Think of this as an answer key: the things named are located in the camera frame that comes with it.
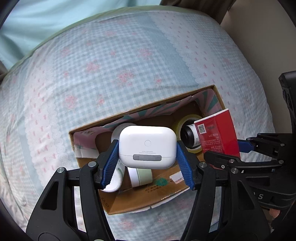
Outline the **white lidded round jar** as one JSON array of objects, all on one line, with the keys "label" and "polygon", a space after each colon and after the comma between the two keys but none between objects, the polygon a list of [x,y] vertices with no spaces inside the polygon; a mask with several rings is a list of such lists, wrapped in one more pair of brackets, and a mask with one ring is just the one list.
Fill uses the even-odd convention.
[{"label": "white lidded round jar", "polygon": [[135,126],[134,123],[122,123],[120,125],[118,125],[114,131],[112,132],[112,135],[111,135],[111,143],[114,141],[114,140],[119,140],[119,137],[120,137],[120,133],[122,132],[122,130],[124,130],[126,127],[128,126]]}]

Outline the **white earbuds case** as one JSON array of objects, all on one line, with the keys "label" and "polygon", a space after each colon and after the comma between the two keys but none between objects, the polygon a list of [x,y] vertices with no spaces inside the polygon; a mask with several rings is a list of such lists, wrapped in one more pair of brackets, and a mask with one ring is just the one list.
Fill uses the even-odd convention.
[{"label": "white earbuds case", "polygon": [[167,169],[177,157],[177,137],[164,126],[128,126],[119,135],[119,159],[130,168]]}]

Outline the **dark brown curtain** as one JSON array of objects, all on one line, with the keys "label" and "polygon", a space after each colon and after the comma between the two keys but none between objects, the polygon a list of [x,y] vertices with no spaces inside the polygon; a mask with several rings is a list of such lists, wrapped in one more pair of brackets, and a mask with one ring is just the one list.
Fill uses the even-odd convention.
[{"label": "dark brown curtain", "polygon": [[201,11],[221,24],[235,2],[236,0],[161,0],[160,5]]}]

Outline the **white pill bottle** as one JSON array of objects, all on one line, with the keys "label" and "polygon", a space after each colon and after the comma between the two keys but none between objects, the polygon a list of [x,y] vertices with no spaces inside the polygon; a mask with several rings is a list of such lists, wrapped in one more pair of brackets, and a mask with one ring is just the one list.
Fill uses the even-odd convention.
[{"label": "white pill bottle", "polygon": [[118,191],[122,185],[124,175],[125,165],[118,159],[111,181],[102,191],[107,193]]}]

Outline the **open cardboard box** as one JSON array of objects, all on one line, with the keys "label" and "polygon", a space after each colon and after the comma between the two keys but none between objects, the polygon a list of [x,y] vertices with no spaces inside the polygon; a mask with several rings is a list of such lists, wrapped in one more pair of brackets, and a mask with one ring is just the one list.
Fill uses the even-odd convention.
[{"label": "open cardboard box", "polygon": [[[165,126],[180,137],[181,129],[224,109],[215,85],[141,105],[81,126],[69,132],[79,167],[107,151],[112,140],[128,125]],[[99,192],[107,214],[139,212],[166,203],[188,190],[180,168],[164,170],[127,168],[119,164],[111,183]]]}]

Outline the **green jar white lid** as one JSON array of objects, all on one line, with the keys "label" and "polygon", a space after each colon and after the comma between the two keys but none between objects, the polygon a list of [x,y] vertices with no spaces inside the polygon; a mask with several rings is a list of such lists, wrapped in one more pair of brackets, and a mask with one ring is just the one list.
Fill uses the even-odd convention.
[{"label": "green jar white lid", "polygon": [[147,185],[153,181],[151,169],[137,169],[128,167],[127,170],[132,187]]}]

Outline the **red rectangular box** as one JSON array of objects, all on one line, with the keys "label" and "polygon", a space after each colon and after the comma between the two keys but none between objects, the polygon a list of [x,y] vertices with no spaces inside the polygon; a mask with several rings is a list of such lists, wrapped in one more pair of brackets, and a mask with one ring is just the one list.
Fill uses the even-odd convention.
[{"label": "red rectangular box", "polygon": [[240,157],[238,140],[228,109],[197,120],[194,125],[203,153],[212,151]]}]

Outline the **checkered floral bed cover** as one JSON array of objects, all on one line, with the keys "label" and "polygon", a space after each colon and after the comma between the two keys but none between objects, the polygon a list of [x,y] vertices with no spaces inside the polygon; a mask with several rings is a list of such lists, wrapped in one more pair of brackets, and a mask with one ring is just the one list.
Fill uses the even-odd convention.
[{"label": "checkered floral bed cover", "polygon": [[1,83],[1,200],[25,230],[57,168],[78,162],[69,132],[215,85],[237,137],[274,132],[262,83],[212,18],[165,6],[118,9],[50,37]]}]

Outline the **light blue sheer curtain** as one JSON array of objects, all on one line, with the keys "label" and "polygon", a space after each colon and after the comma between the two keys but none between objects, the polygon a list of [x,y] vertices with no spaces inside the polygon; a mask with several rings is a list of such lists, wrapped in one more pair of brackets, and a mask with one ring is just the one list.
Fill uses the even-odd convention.
[{"label": "light blue sheer curtain", "polygon": [[51,35],[84,18],[150,1],[19,1],[1,27],[1,62],[10,69]]}]

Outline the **black jar white label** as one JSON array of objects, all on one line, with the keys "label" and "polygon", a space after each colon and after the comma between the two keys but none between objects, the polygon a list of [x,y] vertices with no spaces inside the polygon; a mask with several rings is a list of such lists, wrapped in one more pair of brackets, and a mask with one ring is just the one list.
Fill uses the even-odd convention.
[{"label": "black jar white label", "polygon": [[180,138],[188,149],[196,149],[201,145],[197,129],[193,123],[181,128]]}]

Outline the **yellow tape roll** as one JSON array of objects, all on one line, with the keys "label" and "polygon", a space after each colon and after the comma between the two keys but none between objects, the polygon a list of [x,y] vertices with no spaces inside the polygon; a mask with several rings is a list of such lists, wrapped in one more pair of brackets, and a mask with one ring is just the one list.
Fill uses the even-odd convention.
[{"label": "yellow tape roll", "polygon": [[199,136],[194,124],[195,121],[201,118],[202,117],[197,114],[178,116],[172,125],[177,140],[181,140],[187,150],[195,154],[202,151]]}]

